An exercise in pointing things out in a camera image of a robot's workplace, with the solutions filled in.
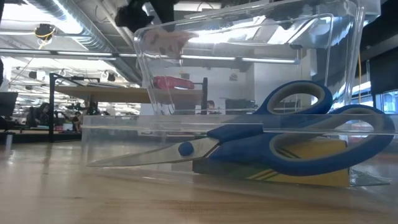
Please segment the ceiling duct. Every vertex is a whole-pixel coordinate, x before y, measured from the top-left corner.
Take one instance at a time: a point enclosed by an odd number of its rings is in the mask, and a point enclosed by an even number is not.
[[[55,18],[55,25],[68,34],[79,34],[75,37],[78,43],[90,52],[116,52],[93,22],[72,0],[26,0],[43,13]],[[129,82],[141,82],[141,76],[121,58],[109,61]]]

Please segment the blue plastic handle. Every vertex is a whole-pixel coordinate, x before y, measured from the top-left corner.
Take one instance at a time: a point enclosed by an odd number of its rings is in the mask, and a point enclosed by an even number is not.
[[[277,104],[282,101],[284,98],[299,94],[306,93],[309,95],[316,96],[318,101],[308,107],[299,111],[294,111],[291,113],[276,113],[274,112],[274,108]],[[235,119],[227,121],[227,123],[237,123],[237,124],[226,124],[219,128],[213,129],[207,132],[207,136],[210,138],[215,138],[220,142],[228,142],[236,139],[247,138],[250,136],[255,136],[258,134],[262,134],[263,125],[269,126],[271,123],[275,123],[276,128],[284,128],[284,127],[295,127],[306,122],[308,117],[298,118],[298,116],[289,116],[296,114],[325,114],[327,113],[333,104],[333,96],[330,93],[329,89],[323,85],[319,85],[313,81],[293,81],[286,83],[274,91],[272,91],[268,97],[264,100],[263,104],[259,107],[259,109],[253,114],[268,114],[268,116],[264,117],[255,117],[259,121],[257,124],[242,124],[242,123],[250,123],[256,122],[248,119],[249,116],[239,116]]]
[[[375,132],[393,131],[394,123],[390,117],[375,108],[363,105],[344,106],[331,114],[372,114],[372,116],[358,116],[373,126]],[[348,116],[330,116],[317,122],[302,124],[308,128],[335,128],[351,120]],[[348,146],[343,152],[327,157],[314,159],[292,159],[280,155],[276,150],[279,145],[289,139],[305,139],[321,136],[322,134],[281,134],[264,133],[257,136],[228,141],[222,144],[209,158],[217,161],[237,162],[243,164],[267,164],[274,171],[292,176],[307,176],[326,174],[349,168],[364,162],[385,149],[392,141],[393,135],[370,134],[360,142]]]

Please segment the transparent plastic container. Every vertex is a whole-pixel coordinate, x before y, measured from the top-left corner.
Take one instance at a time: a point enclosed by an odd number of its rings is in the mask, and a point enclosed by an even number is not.
[[[134,46],[155,112],[250,113],[276,86],[294,80],[327,86],[332,109],[349,104],[366,5],[259,1],[138,30]],[[299,110],[313,101],[294,95],[279,108]]]
[[[295,128],[282,122],[284,115],[208,116],[88,116],[84,120],[82,166],[90,173],[163,184],[187,184],[241,194],[287,198],[339,207],[392,212],[398,208],[398,141],[397,131],[374,130],[366,118],[389,117],[395,127],[396,115],[291,115],[292,119],[344,118],[349,122],[337,128]],[[283,177],[264,172],[255,164],[222,164],[221,168],[207,164],[205,159],[177,163],[131,166],[96,166],[103,159],[148,152],[176,143],[201,139],[206,132],[226,125],[260,124],[265,133],[299,134],[302,140],[286,145],[290,152],[304,151],[315,155],[333,154],[365,141],[366,137],[394,136],[382,151],[350,169],[309,177]]]

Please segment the blue scissors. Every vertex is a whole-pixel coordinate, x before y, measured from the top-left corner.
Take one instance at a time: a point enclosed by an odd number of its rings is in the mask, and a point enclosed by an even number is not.
[[[318,98],[309,108],[284,113],[281,125],[294,128],[336,128],[351,120],[349,116],[328,116],[314,119],[298,119],[292,114],[325,114],[333,103],[330,91],[311,81],[295,81],[278,87],[254,114],[274,114],[274,108],[285,97],[306,93]],[[348,105],[330,114],[358,114],[369,123],[374,132],[395,130],[388,116],[361,116],[361,114],[384,114],[375,108],[363,105]],[[207,132],[207,138],[181,142],[140,154],[128,154],[93,162],[89,166],[140,166],[147,164],[174,163],[203,159],[233,162],[238,164],[267,164],[274,171],[292,176],[326,174],[352,167],[381,152],[392,141],[393,135],[372,134],[362,141],[348,146],[344,151],[314,159],[288,158],[277,152],[286,144],[302,142],[323,134],[265,133],[262,124],[227,124]]]

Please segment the table surface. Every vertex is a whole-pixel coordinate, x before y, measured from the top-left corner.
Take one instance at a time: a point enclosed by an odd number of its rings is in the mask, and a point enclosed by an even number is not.
[[[82,174],[79,142],[13,149],[0,160],[3,223],[396,223],[379,212]]]
[[[150,103],[146,88],[106,88],[94,86],[56,86],[55,91],[83,100],[113,103]],[[201,102],[201,90],[158,90],[154,89],[156,101],[170,104],[176,101]]]

